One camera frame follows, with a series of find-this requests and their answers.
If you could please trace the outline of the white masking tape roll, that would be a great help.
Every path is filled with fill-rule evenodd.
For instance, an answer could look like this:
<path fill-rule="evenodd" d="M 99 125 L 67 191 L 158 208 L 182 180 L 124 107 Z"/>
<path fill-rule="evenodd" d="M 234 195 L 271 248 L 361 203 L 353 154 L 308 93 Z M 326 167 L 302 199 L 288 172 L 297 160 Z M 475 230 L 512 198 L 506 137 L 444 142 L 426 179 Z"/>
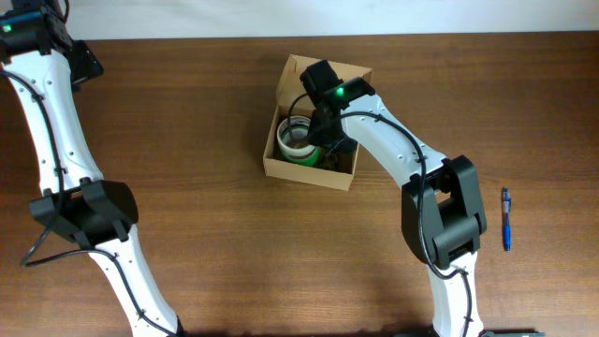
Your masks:
<path fill-rule="evenodd" d="M 283 154 L 300 158 L 314 153 L 316 147 L 307 140 L 310 122 L 305 116 L 292 116 L 281 121 L 276 136 Z"/>

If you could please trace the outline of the brown cardboard box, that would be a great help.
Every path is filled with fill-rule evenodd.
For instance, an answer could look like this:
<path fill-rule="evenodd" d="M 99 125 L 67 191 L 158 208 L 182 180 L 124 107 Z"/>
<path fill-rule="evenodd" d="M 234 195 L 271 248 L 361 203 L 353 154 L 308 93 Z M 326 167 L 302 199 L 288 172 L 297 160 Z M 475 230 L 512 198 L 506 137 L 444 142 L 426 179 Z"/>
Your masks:
<path fill-rule="evenodd" d="M 305 92 L 300 83 L 300 74 L 318 59 L 290 54 L 276 89 L 277 107 L 270 123 L 270 132 L 263 153 L 263 164 L 267 176 L 299 183 L 309 183 L 348 191 L 353 181 L 360 146 L 352 154 L 342 154 L 334 170 L 308 167 L 284 159 L 278 145 L 276 132 L 284 121 L 292 101 Z"/>

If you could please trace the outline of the blue pen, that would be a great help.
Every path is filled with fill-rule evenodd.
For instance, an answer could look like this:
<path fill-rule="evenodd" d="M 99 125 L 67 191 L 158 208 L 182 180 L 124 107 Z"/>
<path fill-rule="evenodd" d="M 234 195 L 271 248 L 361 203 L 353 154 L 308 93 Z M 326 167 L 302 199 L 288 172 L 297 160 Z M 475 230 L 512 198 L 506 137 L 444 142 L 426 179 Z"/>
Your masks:
<path fill-rule="evenodd" d="M 506 187 L 502 188 L 502 230 L 503 230 L 503 246 L 506 252 L 511 251 L 511 225 L 510 225 L 510 213 L 511 213 L 511 196 L 509 190 Z"/>

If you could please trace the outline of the green tape roll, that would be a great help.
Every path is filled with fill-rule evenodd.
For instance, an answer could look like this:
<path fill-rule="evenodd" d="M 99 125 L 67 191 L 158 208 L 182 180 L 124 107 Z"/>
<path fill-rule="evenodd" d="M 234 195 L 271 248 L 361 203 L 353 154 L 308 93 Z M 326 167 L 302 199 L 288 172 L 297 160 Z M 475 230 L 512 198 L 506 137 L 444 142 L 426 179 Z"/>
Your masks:
<path fill-rule="evenodd" d="M 294 164 L 313 167 L 319 158 L 321 148 L 306 142 L 283 144 L 280 146 L 283 157 Z"/>

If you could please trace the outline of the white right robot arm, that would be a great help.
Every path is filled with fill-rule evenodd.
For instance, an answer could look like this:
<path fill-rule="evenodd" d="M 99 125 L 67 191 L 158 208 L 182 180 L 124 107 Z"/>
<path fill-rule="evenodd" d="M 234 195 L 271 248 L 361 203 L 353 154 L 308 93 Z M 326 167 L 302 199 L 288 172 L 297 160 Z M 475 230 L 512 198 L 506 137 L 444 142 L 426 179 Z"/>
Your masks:
<path fill-rule="evenodd" d="M 315 107 L 309 142 L 356 142 L 400 187 L 402 235 L 431 282 L 431 335 L 481 335 L 475 263 L 487 220 L 472 161 L 432 149 L 393 116 L 366 80 L 343 81 L 326 60 L 307 66 L 299 80 Z"/>

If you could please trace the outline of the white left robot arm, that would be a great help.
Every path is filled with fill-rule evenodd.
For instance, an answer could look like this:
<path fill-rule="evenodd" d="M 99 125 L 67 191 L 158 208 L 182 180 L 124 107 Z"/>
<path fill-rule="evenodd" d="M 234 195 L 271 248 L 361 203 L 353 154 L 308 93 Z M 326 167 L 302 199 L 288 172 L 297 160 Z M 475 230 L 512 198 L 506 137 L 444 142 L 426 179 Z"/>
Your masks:
<path fill-rule="evenodd" d="M 139 241 L 139 210 L 126 183 L 109 181 L 95 163 L 73 95 L 103 67 L 67 31 L 67 1 L 14 1 L 1 16 L 1 75 L 20 100 L 37 154 L 41 196 L 29 204 L 44 227 L 22 259 L 34 259 L 52 233 L 77 244 L 106 275 L 135 336 L 182 336 L 182 323 L 160 293 Z"/>

